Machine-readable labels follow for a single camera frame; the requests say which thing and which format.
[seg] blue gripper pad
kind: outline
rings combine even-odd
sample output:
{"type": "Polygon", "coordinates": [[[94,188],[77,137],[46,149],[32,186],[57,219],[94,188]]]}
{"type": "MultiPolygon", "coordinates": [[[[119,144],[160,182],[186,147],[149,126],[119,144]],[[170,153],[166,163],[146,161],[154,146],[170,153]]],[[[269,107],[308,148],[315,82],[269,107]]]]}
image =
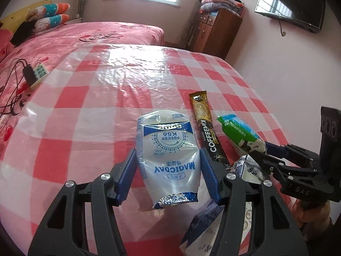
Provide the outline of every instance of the blue gripper pad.
{"type": "Polygon", "coordinates": [[[272,144],[270,142],[265,142],[265,144],[266,144],[266,153],[268,155],[277,157],[279,159],[288,157],[288,152],[284,147],[278,146],[276,144],[272,144]]]}
{"type": "Polygon", "coordinates": [[[218,162],[212,161],[211,157],[209,156],[206,148],[200,149],[200,161],[201,161],[201,172],[204,176],[205,183],[207,186],[207,190],[210,194],[210,197],[213,201],[217,204],[221,201],[221,196],[219,192],[219,181],[214,172],[214,168],[212,164],[219,164],[224,169],[223,165],[218,162]]]}
{"type": "Polygon", "coordinates": [[[138,160],[136,157],[136,150],[131,150],[128,157],[123,163],[116,164],[118,169],[115,167],[113,171],[115,174],[115,192],[117,193],[116,201],[119,205],[127,199],[131,183],[133,181],[136,169],[138,165],[138,160]]]}

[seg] wall-mounted tv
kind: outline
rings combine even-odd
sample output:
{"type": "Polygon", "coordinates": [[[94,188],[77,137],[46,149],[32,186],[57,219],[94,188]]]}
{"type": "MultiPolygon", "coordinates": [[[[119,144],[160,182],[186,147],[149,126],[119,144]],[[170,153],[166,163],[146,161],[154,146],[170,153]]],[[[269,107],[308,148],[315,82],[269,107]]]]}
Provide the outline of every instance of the wall-mounted tv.
{"type": "Polygon", "coordinates": [[[325,0],[258,0],[255,12],[318,33],[322,29],[325,8],[325,0]]]}

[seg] pillow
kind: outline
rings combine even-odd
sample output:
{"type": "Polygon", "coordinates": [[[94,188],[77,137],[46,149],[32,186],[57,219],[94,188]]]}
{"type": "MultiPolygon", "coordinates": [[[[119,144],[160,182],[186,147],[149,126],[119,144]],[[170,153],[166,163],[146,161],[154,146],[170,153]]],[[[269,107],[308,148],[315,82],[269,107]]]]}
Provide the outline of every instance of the pillow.
{"type": "Polygon", "coordinates": [[[26,21],[39,20],[44,17],[51,17],[65,13],[70,9],[70,5],[67,3],[49,4],[43,5],[34,9],[31,9],[26,17],[26,21]]]}
{"type": "Polygon", "coordinates": [[[64,24],[70,20],[70,16],[67,14],[59,14],[52,17],[45,17],[39,19],[35,23],[35,28],[33,29],[33,33],[38,33],[44,30],[48,30],[54,27],[57,27],[60,24],[64,24]]]}
{"type": "Polygon", "coordinates": [[[24,7],[20,10],[17,10],[16,12],[11,13],[1,20],[1,22],[3,23],[2,29],[7,29],[14,34],[19,26],[25,21],[27,13],[32,8],[40,7],[47,4],[52,4],[52,0],[40,1],[38,3],[34,3],[32,5],[29,5],[28,7],[24,7]]]}

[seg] bed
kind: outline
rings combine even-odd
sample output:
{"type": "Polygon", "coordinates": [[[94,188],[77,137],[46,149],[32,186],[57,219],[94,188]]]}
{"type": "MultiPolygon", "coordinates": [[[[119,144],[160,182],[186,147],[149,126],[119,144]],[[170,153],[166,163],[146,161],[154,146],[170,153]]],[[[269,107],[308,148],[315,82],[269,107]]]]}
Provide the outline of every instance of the bed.
{"type": "MultiPolygon", "coordinates": [[[[91,22],[72,25],[62,25],[52,32],[29,39],[16,47],[1,63],[0,72],[9,67],[14,59],[25,59],[32,67],[42,62],[46,68],[53,70],[68,54],[77,48],[90,43],[108,44],[140,44],[140,45],[164,45],[164,32],[155,26],[122,23],[122,22],[91,22]]],[[[8,99],[13,97],[13,91],[22,95],[22,105],[29,101],[31,92],[25,89],[25,80],[17,87],[15,73],[12,73],[9,81],[10,70],[0,73],[0,87],[5,86],[0,96],[0,107],[6,106],[8,99]]],[[[19,113],[22,106],[17,103],[13,112],[19,113]]],[[[5,149],[17,123],[17,117],[13,114],[0,117],[0,157],[5,149]]]]}
{"type": "MultiPolygon", "coordinates": [[[[38,224],[67,180],[92,181],[125,159],[135,146],[140,115],[156,109],[186,113],[198,136],[189,94],[200,90],[207,91],[214,128],[230,162],[238,155],[215,120],[218,115],[236,113],[265,140],[287,144],[282,127],[256,91],[217,57],[160,46],[98,43],[64,57],[23,108],[0,165],[0,219],[18,247],[27,253],[38,224]]],[[[290,197],[282,197],[292,205],[290,197]]],[[[115,208],[127,254],[157,256],[162,251],[181,256],[181,238],[209,201],[203,180],[198,199],[154,210],[137,171],[127,200],[115,208]]],[[[96,253],[89,210],[88,244],[96,253]]],[[[247,248],[246,240],[241,252],[247,248]]]]}

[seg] metal screw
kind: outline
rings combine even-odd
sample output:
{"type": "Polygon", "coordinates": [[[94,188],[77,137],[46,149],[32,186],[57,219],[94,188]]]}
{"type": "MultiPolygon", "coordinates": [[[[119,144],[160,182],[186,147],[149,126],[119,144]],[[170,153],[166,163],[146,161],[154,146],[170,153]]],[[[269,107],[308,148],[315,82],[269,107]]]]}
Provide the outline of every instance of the metal screw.
{"type": "Polygon", "coordinates": [[[272,182],[270,180],[264,180],[263,184],[267,187],[271,187],[272,186],[272,182]]]}
{"type": "Polygon", "coordinates": [[[108,173],[105,173],[105,174],[101,175],[101,179],[102,180],[108,180],[109,178],[110,178],[110,174],[108,174],[108,173]]]}
{"type": "Polygon", "coordinates": [[[228,174],[226,174],[226,178],[230,179],[230,180],[234,180],[234,179],[236,179],[236,174],[228,173],[228,174]]]}
{"type": "Polygon", "coordinates": [[[65,183],[65,186],[66,186],[67,188],[71,188],[74,184],[75,184],[75,182],[73,182],[73,181],[67,181],[67,182],[65,183]]]}

